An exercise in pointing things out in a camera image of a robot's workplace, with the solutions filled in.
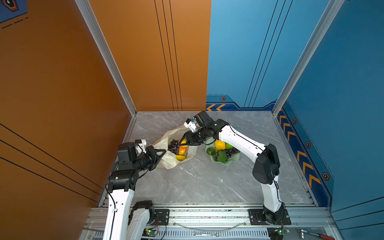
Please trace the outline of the cream plastic bag orange print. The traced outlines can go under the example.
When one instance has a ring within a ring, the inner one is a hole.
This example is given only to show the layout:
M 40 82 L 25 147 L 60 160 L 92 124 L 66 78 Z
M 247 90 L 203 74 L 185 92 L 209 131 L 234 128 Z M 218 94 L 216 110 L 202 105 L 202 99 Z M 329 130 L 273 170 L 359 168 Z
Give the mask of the cream plastic bag orange print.
M 157 150 L 166 150 L 158 164 L 158 168 L 172 169 L 177 165 L 192 159 L 197 153 L 197 146 L 187 146 L 186 139 L 182 140 L 188 128 L 181 126 L 167 131 L 155 144 Z

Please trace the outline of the dark purple grape bunch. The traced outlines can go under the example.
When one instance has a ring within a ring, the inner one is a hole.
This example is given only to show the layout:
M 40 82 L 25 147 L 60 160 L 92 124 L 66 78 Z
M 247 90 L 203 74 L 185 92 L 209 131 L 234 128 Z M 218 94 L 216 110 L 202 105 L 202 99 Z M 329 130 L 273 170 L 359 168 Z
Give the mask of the dark purple grape bunch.
M 168 145 L 168 151 L 170 151 L 175 155 L 178 155 L 178 150 L 179 150 L 179 140 L 172 140 Z

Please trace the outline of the yellow lemon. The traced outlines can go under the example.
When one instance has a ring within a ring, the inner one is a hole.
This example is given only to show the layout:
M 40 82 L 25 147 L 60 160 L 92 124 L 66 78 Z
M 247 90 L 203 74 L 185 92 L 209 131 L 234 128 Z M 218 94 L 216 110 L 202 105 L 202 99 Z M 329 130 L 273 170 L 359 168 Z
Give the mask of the yellow lemon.
M 221 140 L 215 141 L 215 148 L 219 151 L 226 149 L 226 143 Z

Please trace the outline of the yellow banana bunch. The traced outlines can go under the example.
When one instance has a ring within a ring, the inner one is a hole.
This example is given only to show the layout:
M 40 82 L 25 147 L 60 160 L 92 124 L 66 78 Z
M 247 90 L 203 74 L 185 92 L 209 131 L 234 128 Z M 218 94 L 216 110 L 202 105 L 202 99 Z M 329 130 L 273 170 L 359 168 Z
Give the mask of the yellow banana bunch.
M 184 155 L 176 155 L 176 159 L 178 160 L 178 161 L 184 161 L 185 159 L 186 159 L 187 157 L 186 156 L 184 156 Z

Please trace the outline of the red orange mango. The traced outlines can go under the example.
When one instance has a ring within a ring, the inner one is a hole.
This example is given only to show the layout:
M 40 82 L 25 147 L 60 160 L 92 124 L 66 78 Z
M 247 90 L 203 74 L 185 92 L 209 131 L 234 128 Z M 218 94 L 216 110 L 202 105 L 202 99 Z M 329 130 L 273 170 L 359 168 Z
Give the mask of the red orange mango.
M 187 152 L 187 146 L 179 146 L 178 155 L 184 156 Z

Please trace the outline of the green avocado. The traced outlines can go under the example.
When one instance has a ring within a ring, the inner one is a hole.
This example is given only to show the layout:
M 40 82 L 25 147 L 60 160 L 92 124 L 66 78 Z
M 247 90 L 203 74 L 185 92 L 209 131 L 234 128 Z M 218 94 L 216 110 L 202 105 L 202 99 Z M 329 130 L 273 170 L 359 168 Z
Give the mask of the green avocado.
M 215 147 L 209 147 L 206 149 L 206 154 L 209 156 L 215 156 L 217 153 L 217 149 Z

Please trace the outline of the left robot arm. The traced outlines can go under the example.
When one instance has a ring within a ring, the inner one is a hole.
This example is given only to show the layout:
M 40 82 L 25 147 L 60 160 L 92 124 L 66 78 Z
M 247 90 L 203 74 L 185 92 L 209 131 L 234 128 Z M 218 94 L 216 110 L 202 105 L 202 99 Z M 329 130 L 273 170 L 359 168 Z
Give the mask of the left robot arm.
M 132 205 L 140 173 L 153 171 L 166 152 L 147 146 L 144 140 L 119 145 L 118 166 L 106 184 L 109 203 L 105 240 L 140 240 L 154 236 L 160 226 L 168 226 L 169 210 L 156 211 L 151 200 Z

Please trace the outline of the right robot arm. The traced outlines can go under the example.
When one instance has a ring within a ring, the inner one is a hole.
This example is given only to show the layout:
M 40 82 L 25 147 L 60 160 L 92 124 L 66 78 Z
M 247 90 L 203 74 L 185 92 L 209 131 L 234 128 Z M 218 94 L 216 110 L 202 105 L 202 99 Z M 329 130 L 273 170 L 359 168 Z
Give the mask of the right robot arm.
M 188 146 L 199 146 L 213 138 L 230 144 L 247 156 L 254 163 L 252 175 L 262 186 L 265 221 L 270 225 L 279 225 L 288 220 L 278 184 L 281 164 L 276 146 L 254 141 L 228 122 L 222 119 L 214 121 L 205 111 L 187 119 L 184 127 L 189 130 L 182 140 L 186 140 Z

